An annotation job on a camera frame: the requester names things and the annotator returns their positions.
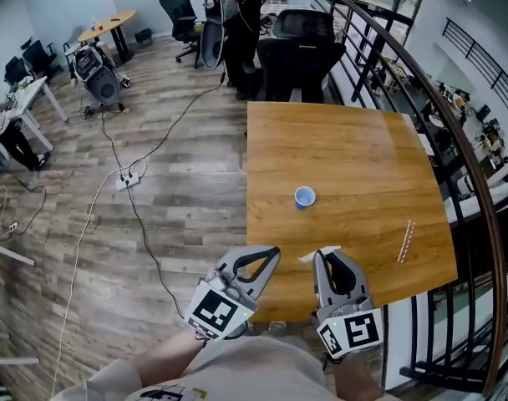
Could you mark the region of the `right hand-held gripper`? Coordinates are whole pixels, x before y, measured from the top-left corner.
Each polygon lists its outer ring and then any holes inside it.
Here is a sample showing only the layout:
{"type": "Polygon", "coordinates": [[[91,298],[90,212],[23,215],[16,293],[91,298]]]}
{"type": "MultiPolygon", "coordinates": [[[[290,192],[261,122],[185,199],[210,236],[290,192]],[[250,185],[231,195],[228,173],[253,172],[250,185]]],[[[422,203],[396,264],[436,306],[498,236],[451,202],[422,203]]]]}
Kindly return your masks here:
{"type": "Polygon", "coordinates": [[[341,251],[326,256],[317,250],[313,257],[314,289],[319,300],[317,334],[331,359],[378,346],[384,339],[382,312],[368,293],[362,268],[341,251]],[[333,294],[356,299],[333,304],[333,294]]]}

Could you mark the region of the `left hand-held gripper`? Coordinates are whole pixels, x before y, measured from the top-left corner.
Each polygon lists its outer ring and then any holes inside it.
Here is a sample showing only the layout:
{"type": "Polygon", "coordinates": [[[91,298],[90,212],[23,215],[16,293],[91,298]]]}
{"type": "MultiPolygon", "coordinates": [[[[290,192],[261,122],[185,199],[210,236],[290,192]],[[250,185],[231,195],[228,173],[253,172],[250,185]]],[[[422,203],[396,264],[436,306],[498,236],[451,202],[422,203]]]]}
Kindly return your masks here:
{"type": "Polygon", "coordinates": [[[196,287],[184,315],[184,321],[196,333],[209,340],[230,340],[248,329],[261,296],[280,261],[276,246],[252,245],[230,249],[208,271],[196,287]],[[262,264],[249,277],[238,270],[254,261],[262,264]]]}

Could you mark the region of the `blue cup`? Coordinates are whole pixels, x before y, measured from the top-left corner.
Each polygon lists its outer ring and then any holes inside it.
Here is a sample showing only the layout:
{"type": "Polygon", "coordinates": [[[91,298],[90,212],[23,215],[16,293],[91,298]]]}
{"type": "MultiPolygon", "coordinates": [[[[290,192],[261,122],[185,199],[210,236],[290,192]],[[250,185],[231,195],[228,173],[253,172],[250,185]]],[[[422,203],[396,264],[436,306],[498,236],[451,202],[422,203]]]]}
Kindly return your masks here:
{"type": "Polygon", "coordinates": [[[295,206],[299,210],[305,210],[316,201],[316,193],[309,186],[300,186],[294,193],[295,206]]]}

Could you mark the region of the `striped paper straw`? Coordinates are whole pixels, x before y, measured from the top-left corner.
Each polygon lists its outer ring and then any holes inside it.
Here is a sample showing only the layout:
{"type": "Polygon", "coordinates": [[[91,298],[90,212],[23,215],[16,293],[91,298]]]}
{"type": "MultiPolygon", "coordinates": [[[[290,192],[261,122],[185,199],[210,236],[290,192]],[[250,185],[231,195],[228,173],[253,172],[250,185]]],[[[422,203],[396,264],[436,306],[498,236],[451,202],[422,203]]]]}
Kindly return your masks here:
{"type": "Polygon", "coordinates": [[[412,220],[409,220],[407,229],[404,235],[404,240],[401,245],[401,248],[399,250],[399,256],[398,256],[398,263],[403,263],[405,261],[405,257],[408,254],[409,251],[409,245],[412,241],[412,237],[414,234],[414,228],[415,228],[415,222],[412,220]]]}

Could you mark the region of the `person's left forearm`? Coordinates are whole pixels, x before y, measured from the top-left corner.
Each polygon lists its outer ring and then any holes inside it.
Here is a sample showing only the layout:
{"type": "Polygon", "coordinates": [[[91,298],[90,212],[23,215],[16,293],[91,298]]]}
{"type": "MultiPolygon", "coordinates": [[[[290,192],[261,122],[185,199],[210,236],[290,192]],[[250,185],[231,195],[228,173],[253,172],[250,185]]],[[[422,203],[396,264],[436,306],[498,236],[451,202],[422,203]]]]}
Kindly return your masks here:
{"type": "Polygon", "coordinates": [[[157,346],[132,358],[142,387],[149,387],[181,377],[196,355],[206,345],[192,329],[185,328],[157,346]]]}

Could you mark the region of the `person's right forearm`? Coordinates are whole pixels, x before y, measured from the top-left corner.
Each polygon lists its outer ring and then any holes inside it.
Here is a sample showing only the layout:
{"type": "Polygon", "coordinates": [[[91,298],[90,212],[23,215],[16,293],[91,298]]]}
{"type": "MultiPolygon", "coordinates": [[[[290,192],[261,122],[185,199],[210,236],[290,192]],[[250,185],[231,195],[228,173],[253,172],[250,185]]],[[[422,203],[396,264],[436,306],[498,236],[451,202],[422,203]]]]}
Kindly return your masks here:
{"type": "Polygon", "coordinates": [[[332,363],[336,394],[343,401],[377,401],[383,391],[358,354],[332,363]]]}

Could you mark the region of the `person's beige shirt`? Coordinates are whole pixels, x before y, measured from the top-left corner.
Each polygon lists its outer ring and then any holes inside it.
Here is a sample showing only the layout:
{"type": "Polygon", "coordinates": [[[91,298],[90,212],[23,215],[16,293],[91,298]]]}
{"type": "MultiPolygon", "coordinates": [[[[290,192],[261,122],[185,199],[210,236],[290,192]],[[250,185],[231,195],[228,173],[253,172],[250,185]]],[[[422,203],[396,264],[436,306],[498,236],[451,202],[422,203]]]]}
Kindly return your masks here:
{"type": "MultiPolygon", "coordinates": [[[[132,358],[117,359],[51,401],[343,400],[327,388],[320,361],[302,341],[261,335],[207,342],[180,378],[145,388],[132,358]]],[[[383,391],[377,401],[400,399],[383,391]]]]}

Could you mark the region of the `black mesh office chair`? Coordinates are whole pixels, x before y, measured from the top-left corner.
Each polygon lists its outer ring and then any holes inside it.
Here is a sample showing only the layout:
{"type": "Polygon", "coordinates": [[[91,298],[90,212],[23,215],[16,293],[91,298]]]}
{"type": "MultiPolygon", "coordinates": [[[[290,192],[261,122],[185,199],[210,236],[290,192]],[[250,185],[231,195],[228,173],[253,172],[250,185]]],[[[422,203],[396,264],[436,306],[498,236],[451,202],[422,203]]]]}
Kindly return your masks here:
{"type": "Polygon", "coordinates": [[[277,38],[308,43],[334,43],[333,15],[307,9],[285,9],[279,13],[272,33],[277,38]]]}
{"type": "Polygon", "coordinates": [[[287,102],[292,91],[298,89],[303,103],[323,103],[323,80],[345,51],[346,46],[342,43],[263,39],[257,44],[262,66],[262,83],[257,99],[287,102]]]}

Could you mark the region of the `grey backpack rig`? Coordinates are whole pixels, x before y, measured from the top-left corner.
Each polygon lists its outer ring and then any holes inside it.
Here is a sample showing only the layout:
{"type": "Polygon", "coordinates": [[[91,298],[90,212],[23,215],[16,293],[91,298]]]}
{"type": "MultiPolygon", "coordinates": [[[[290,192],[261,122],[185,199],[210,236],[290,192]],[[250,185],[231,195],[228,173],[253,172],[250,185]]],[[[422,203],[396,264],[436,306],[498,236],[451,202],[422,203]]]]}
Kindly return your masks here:
{"type": "Polygon", "coordinates": [[[206,20],[201,34],[201,59],[204,66],[213,70],[223,60],[227,27],[239,14],[238,0],[204,0],[206,20]]]}
{"type": "Polygon", "coordinates": [[[71,63],[76,79],[102,107],[116,106],[124,111],[121,89],[130,87],[130,79],[120,74],[99,42],[80,45],[71,63]]]}

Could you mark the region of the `dark desk with white leg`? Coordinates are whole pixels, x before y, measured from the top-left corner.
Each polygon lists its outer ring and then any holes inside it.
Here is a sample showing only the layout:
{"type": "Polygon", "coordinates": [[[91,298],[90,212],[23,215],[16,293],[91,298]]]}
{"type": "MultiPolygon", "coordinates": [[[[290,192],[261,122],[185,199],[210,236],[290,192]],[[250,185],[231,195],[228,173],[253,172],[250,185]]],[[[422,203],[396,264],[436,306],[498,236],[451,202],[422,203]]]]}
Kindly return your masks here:
{"type": "Polygon", "coordinates": [[[3,246],[0,246],[0,254],[7,256],[13,260],[20,261],[21,263],[24,263],[29,266],[35,266],[35,260],[30,259],[26,256],[22,256],[14,251],[11,251],[3,246]]]}

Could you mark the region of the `black balcony railing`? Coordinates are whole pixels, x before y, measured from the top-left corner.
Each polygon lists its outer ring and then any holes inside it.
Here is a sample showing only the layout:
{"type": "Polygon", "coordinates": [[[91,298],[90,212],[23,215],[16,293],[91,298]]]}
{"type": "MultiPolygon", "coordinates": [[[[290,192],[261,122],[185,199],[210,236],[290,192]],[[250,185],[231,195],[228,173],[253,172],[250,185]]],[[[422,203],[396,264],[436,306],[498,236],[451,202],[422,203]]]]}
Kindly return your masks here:
{"type": "Polygon", "coordinates": [[[464,54],[487,81],[508,112],[508,73],[460,25],[446,18],[442,36],[464,54]]]}

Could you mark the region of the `round wooden table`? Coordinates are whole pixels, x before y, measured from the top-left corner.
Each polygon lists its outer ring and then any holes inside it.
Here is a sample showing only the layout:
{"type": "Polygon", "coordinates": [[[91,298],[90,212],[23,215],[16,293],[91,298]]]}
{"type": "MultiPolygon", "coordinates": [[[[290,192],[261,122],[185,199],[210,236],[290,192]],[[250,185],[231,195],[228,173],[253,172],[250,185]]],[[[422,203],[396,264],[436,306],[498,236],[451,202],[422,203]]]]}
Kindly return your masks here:
{"type": "Polygon", "coordinates": [[[135,10],[126,10],[114,14],[112,17],[95,21],[91,28],[78,36],[78,42],[87,43],[92,40],[98,42],[103,34],[110,33],[114,41],[114,46],[116,47],[120,64],[123,65],[133,58],[134,53],[128,48],[122,26],[133,18],[135,14],[135,10]]]}

